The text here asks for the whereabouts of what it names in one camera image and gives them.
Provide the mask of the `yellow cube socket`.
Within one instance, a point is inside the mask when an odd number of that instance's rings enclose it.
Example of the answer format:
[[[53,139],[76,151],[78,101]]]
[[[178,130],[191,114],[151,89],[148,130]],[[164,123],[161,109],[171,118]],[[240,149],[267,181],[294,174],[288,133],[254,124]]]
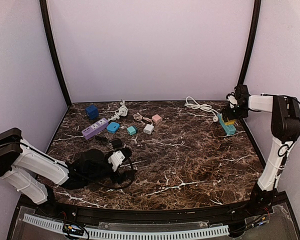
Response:
[[[229,126],[229,125],[234,125],[237,119],[228,116],[222,116],[222,120],[226,126]]]

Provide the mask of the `teal power strip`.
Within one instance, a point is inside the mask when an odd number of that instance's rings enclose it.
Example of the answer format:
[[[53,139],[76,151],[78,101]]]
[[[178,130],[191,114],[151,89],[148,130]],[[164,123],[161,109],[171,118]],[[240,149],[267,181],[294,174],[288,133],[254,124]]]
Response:
[[[233,124],[226,125],[226,123],[223,121],[221,114],[218,114],[217,117],[220,125],[222,126],[227,136],[232,136],[236,133],[236,128]]]

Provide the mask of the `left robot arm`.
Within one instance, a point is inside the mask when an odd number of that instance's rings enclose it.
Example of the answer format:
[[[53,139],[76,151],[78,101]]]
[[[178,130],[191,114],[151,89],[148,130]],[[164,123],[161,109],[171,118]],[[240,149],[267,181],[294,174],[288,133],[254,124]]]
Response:
[[[106,154],[90,149],[82,152],[76,161],[68,163],[32,146],[22,137],[19,128],[0,133],[0,178],[38,206],[54,204],[55,195],[49,186],[38,182],[31,173],[67,190],[83,189],[91,183],[109,189],[102,183],[106,179],[114,184],[111,189],[120,190],[129,187],[135,180],[137,171],[134,168],[119,171],[124,162],[131,161],[131,156],[132,151],[128,147],[116,148]]]

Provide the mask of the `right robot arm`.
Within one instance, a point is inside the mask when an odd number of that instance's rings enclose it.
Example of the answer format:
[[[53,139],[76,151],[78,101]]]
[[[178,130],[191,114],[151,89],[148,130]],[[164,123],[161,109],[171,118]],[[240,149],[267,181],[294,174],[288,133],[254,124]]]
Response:
[[[254,213],[272,205],[288,156],[300,137],[300,102],[287,95],[251,95],[244,84],[237,85],[234,92],[227,94],[226,100],[227,105],[221,111],[224,123],[247,118],[250,111],[271,113],[270,154],[246,207]]]

